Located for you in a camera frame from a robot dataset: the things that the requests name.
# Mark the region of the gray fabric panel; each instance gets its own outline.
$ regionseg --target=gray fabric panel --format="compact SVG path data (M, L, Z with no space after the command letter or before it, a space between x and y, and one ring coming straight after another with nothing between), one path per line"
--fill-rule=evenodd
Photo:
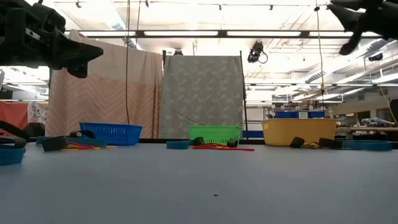
M240 57L166 57L160 104L160 137L188 138L194 125L242 126Z

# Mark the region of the yellow bin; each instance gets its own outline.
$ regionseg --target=yellow bin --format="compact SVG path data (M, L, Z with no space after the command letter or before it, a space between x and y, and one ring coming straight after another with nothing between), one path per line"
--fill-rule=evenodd
M264 140L269 146L290 146L294 137L305 143L318 142L319 138L334 139L335 119L270 119L262 122Z

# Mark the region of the table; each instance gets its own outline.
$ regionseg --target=table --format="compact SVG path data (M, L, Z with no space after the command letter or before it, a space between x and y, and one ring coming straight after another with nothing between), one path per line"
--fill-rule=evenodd
M378 128L378 127L340 127L336 128L336 133L346 133L347 139L353 138L353 132L355 131L378 131L385 132L388 136L389 141L398 141L397 136L392 133L398 132L398 128Z
M0 223L397 223L398 152L140 144L0 167Z

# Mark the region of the black robotic claw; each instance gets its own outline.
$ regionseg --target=black robotic claw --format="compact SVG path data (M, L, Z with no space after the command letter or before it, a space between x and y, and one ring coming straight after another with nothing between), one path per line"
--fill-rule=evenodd
M54 9L23 0L0 1L0 66L66 68L78 78L87 77L87 63L103 49L70 40L64 35L65 19Z
M344 31L353 32L340 49L341 55L350 54L361 40L363 32L371 31L383 39L398 39L398 0L331 0L330 11L338 18ZM354 12L358 9L365 12Z

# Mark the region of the green basket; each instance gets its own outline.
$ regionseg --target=green basket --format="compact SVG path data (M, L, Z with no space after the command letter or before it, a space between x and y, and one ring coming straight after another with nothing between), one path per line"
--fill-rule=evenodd
M229 139L239 140L241 133L239 126L189 126L189 138L203 137L205 143L226 144Z

